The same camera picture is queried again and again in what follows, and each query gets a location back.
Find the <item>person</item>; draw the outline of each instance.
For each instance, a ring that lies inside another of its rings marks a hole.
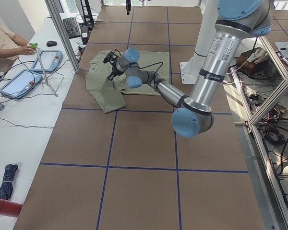
[[[0,25],[0,72],[6,72],[19,55],[31,55],[29,41]]]

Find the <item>white table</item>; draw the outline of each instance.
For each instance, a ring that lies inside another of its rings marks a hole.
[[[63,13],[61,16],[62,18],[67,18],[75,15]],[[46,42],[48,40],[56,41],[58,45],[47,47]],[[82,43],[80,37],[70,41],[74,51],[78,48],[76,42]],[[44,24],[30,42],[38,43],[38,47],[41,50],[61,50],[63,57],[60,66],[68,60],[51,18],[45,19]],[[20,56],[22,62],[35,60],[35,58],[36,54]],[[32,64],[26,63],[26,65],[30,68]],[[19,65],[11,69],[5,78],[11,79],[23,69],[25,69],[25,66]],[[49,80],[50,85],[55,89],[57,89],[62,80],[62,84],[57,91],[58,97],[54,95],[39,95],[33,98],[8,101],[9,99],[2,97],[0,94],[0,101],[5,106],[4,110],[0,111],[0,118],[24,126],[54,126],[74,76],[70,62],[68,61],[58,73],[65,76],[63,80],[59,74],[53,74],[53,78]],[[0,88],[6,83],[7,81],[1,82]],[[39,93],[52,94],[53,91],[46,85],[42,88],[42,84],[38,84],[26,97]],[[0,186],[5,166],[7,164],[18,164],[19,166],[13,182],[14,191],[11,201],[24,203],[51,132],[52,128],[15,127],[0,120]],[[16,220],[16,218],[0,216],[0,230],[12,230]]]

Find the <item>green object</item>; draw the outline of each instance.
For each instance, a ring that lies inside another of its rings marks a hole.
[[[29,43],[29,45],[36,49],[38,44],[35,42],[35,43]]]
[[[123,94],[138,94],[160,96],[149,85],[144,84],[140,88],[130,89],[126,82],[126,75],[116,76],[113,81],[107,77],[112,72],[112,66],[103,60],[109,53],[103,50],[90,62],[91,68],[85,77],[86,89],[96,99],[104,113],[109,113],[126,106]],[[163,66],[158,70],[158,74],[169,82],[169,53],[143,52],[139,51],[141,67],[151,65],[156,62],[163,62]],[[156,71],[159,65],[145,68],[145,70]]]

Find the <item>computer mouse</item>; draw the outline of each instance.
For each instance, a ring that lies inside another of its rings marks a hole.
[[[57,44],[58,44],[58,43],[55,42],[55,41],[47,41],[47,43],[46,43],[46,45],[47,45],[48,47],[56,46]]]

